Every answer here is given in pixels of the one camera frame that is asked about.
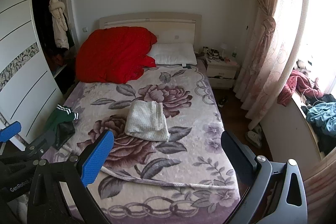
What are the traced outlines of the white tweed jacket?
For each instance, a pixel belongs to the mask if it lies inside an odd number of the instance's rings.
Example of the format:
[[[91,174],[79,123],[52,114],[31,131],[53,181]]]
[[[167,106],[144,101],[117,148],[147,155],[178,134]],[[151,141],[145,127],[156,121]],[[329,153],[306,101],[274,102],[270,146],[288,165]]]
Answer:
[[[163,104],[155,101],[135,101],[129,108],[126,135],[148,141],[169,141]]]

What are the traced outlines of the teal clothes on sill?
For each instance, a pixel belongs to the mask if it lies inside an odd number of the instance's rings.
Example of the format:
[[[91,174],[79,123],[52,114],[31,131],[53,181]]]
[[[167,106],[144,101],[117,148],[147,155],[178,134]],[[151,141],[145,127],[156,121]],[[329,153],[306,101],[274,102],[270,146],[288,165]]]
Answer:
[[[335,97],[307,98],[301,109],[317,135],[319,151],[326,156],[335,148]]]

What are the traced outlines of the red clothes on sill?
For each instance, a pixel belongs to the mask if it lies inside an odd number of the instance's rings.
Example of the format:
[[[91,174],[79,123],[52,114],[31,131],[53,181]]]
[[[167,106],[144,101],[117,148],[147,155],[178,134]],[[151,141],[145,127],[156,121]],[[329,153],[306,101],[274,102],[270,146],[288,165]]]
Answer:
[[[277,103],[282,106],[287,106],[295,92],[299,92],[308,98],[322,98],[324,93],[319,89],[317,81],[318,79],[315,79],[312,85],[306,75],[293,69],[277,97]]]

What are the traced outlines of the white shoe on floor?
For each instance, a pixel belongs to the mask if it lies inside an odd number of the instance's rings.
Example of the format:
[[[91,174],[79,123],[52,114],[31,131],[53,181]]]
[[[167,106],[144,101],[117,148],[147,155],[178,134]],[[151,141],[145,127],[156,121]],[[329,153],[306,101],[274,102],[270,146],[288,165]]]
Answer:
[[[253,130],[248,131],[246,134],[246,139],[255,147],[261,148],[263,139],[261,126],[257,125]]]

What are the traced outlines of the green striped garment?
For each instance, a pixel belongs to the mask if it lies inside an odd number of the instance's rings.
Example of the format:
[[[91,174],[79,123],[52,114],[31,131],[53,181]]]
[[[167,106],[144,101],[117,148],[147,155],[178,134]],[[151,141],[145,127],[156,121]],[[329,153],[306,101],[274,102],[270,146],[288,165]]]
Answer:
[[[47,119],[43,132],[53,132],[53,147],[59,150],[75,133],[74,121],[78,120],[79,114],[70,107],[57,104],[56,109]]]

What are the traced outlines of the floral purple bed blanket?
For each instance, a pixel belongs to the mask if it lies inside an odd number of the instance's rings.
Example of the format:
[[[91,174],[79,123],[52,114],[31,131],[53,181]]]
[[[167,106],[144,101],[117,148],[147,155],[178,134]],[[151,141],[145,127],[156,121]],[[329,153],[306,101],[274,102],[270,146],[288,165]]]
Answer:
[[[161,103],[168,141],[124,132],[136,101]],[[239,203],[235,170],[221,146],[224,125],[202,63],[145,69],[127,84],[79,83],[66,100],[78,113],[75,134],[53,162],[80,154],[105,130],[114,145],[92,196],[112,223],[223,223]]]

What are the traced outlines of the white sliding wardrobe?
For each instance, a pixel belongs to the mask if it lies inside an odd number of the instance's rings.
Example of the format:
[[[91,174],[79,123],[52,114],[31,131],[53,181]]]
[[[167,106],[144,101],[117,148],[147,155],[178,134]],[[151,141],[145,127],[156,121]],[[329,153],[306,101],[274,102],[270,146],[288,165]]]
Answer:
[[[68,50],[55,44],[50,0],[1,0],[1,118],[20,122],[23,143],[41,134],[76,82],[72,4],[59,1],[65,4]]]

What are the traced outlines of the white bedside table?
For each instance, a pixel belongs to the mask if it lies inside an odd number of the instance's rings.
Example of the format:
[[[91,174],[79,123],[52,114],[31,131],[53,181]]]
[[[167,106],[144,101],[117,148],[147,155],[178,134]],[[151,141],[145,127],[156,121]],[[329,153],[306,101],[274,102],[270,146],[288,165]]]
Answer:
[[[219,51],[203,47],[205,54],[206,74],[210,86],[214,89],[230,89],[233,87],[239,64],[231,57],[222,56]]]

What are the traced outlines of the red duvet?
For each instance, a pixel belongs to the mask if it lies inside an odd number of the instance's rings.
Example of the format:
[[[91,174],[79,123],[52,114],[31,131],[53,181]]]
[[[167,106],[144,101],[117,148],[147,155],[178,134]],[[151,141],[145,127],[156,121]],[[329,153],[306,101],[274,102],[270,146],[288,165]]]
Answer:
[[[146,67],[155,67],[148,56],[157,42],[144,27],[112,27],[95,30],[76,56],[76,77],[83,83],[125,84],[137,80]]]

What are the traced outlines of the cream hanging coat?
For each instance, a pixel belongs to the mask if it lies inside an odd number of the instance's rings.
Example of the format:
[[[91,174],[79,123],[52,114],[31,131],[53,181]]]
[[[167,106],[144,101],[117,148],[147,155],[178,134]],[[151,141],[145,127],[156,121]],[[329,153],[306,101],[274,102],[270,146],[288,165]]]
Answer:
[[[65,4],[59,0],[50,0],[49,11],[52,15],[52,26],[54,31],[54,40],[58,48],[69,49],[69,43],[66,32],[68,26],[64,17]]]

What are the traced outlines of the white pillow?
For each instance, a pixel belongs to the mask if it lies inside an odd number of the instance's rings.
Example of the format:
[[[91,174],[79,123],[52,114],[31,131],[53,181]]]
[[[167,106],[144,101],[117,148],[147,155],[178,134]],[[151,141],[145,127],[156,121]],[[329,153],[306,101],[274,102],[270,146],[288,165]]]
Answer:
[[[197,65],[194,48],[190,43],[154,44],[147,55],[157,65]]]

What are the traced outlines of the beige bed headboard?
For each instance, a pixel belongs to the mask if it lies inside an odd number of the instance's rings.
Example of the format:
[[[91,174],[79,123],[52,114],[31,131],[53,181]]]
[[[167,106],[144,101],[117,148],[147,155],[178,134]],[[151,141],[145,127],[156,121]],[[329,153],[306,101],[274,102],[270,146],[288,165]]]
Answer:
[[[138,12],[99,19],[99,28],[143,27],[155,34],[157,43],[189,43],[198,52],[201,46],[202,16],[184,12]]]

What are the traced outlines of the pink floral curtain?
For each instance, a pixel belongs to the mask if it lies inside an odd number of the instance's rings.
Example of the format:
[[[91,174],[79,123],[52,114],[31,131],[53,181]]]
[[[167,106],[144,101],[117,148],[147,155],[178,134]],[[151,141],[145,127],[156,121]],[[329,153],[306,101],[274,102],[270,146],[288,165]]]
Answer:
[[[309,0],[256,0],[258,12],[234,92],[254,129],[285,86],[299,50]]]

